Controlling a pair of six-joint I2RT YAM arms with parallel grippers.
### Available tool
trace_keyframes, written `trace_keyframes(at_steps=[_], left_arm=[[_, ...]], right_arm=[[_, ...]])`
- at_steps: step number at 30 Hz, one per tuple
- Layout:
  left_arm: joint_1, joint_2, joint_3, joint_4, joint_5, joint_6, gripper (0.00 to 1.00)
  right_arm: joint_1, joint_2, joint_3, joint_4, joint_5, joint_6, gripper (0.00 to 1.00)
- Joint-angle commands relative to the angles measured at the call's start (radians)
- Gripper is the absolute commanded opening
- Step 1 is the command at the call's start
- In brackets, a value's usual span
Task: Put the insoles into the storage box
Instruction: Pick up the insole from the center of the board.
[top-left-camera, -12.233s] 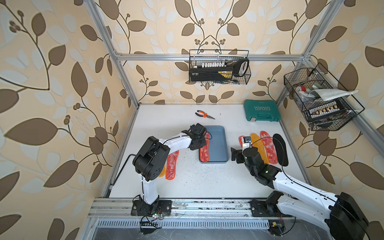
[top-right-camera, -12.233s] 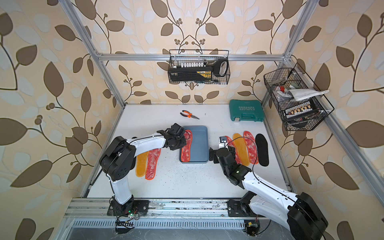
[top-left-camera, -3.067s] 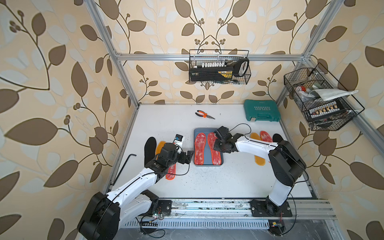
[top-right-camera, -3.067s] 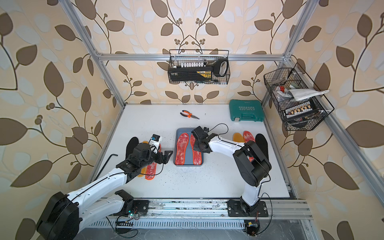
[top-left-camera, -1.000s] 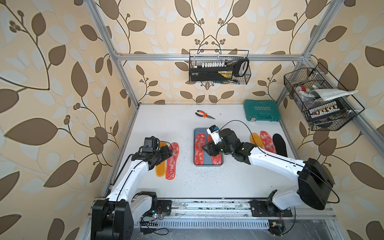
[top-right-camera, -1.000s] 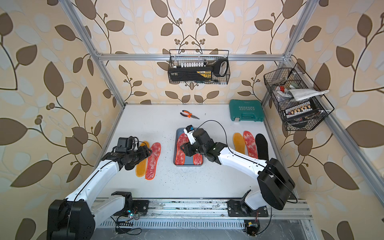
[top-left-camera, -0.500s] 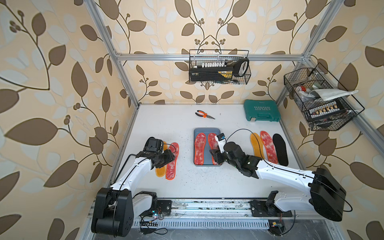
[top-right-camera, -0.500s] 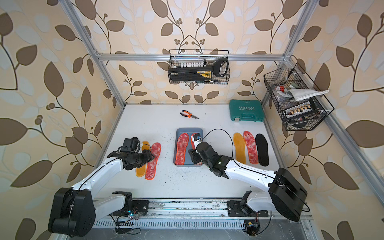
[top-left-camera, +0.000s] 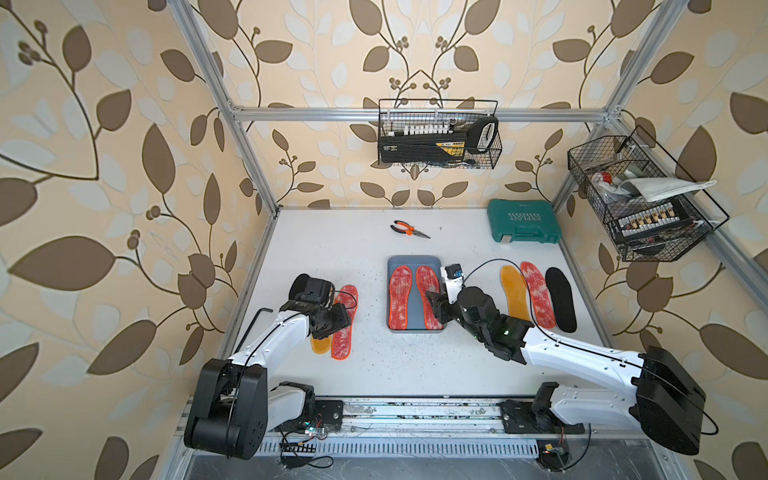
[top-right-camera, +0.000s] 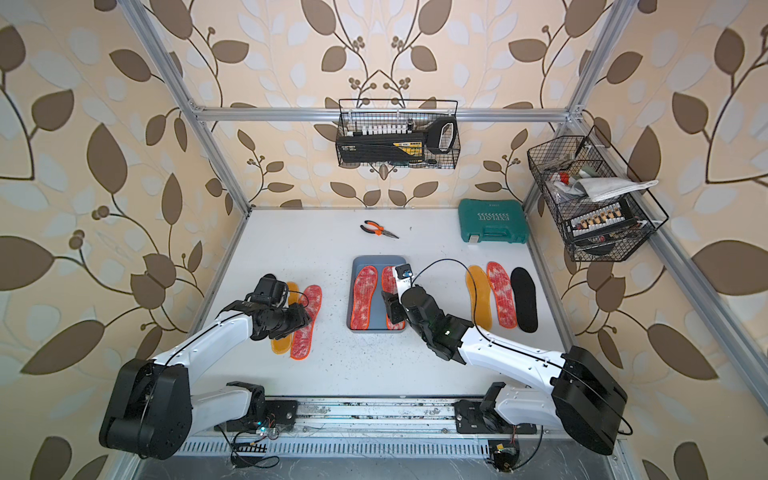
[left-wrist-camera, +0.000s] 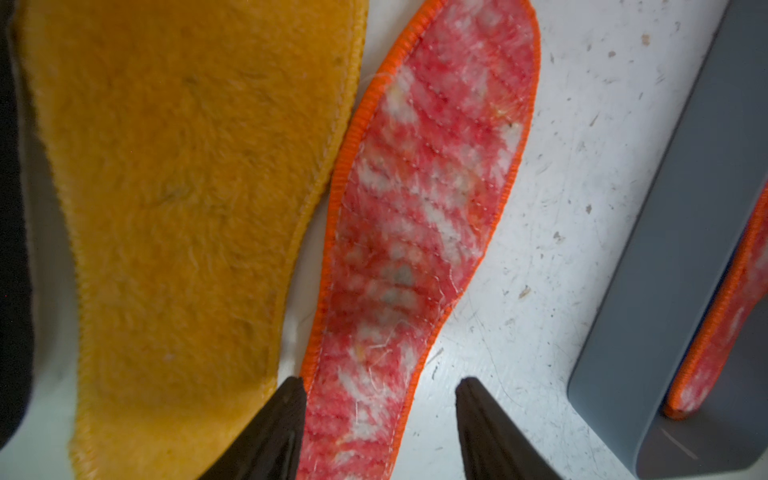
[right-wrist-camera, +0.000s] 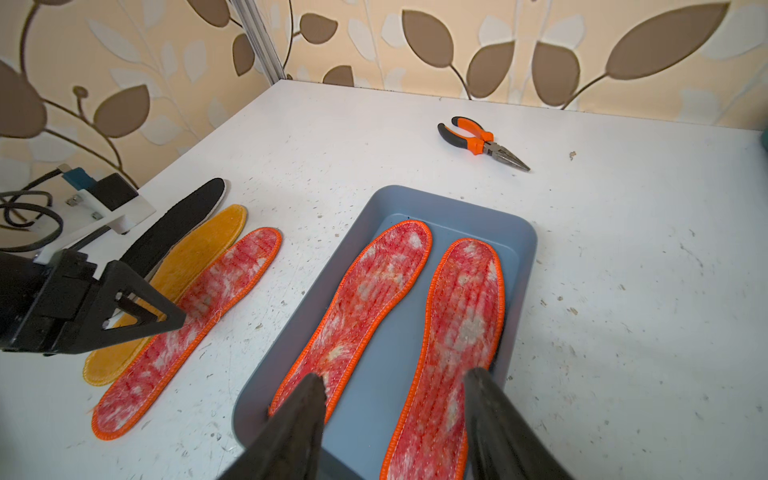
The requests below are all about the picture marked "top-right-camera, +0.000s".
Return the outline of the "blue storage box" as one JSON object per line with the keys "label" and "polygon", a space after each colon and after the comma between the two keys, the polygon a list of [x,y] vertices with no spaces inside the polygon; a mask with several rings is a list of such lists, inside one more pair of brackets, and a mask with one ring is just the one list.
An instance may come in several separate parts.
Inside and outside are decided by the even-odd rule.
{"label": "blue storage box", "polygon": [[353,331],[353,333],[395,333],[400,332],[403,330],[395,331],[395,330],[388,330],[386,328],[386,322],[385,322],[385,305],[382,298],[382,280],[381,275],[386,266],[397,266],[400,264],[403,264],[405,262],[405,259],[401,256],[395,256],[395,255],[367,255],[367,256],[358,256],[354,259],[352,263],[352,278],[350,283],[350,298],[349,298],[349,305],[348,305],[348,315],[347,315],[347,327],[349,330],[349,320],[350,320],[350,314],[352,310],[352,296],[353,296],[353,283],[357,276],[357,274],[360,272],[360,270],[367,266],[371,265],[377,268],[378,270],[378,286],[376,288],[376,291],[373,296],[373,302],[372,302],[372,309],[371,309],[371,320],[370,320],[370,326],[367,330],[363,331]]}

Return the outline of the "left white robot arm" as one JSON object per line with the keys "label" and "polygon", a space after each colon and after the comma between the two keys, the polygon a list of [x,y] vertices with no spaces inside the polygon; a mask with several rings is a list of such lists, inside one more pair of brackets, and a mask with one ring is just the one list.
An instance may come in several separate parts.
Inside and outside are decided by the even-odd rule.
{"label": "left white robot arm", "polygon": [[99,430],[107,449],[165,460],[188,437],[227,423],[243,428],[269,424],[261,385],[231,381],[192,394],[200,377],[246,341],[282,340],[310,326],[310,297],[294,294],[284,281],[264,275],[253,291],[225,306],[213,323],[151,359],[133,359],[118,372]]}

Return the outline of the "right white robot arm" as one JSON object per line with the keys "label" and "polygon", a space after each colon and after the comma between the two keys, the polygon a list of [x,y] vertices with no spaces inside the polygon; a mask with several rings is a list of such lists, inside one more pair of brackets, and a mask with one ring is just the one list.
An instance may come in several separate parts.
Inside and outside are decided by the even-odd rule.
{"label": "right white robot arm", "polygon": [[503,339],[444,313],[420,286],[382,297],[390,320],[408,323],[438,358],[521,383],[519,389],[493,383],[463,414],[470,429],[504,434],[520,424],[562,429],[594,453],[613,453],[627,394],[588,350],[545,351]]}

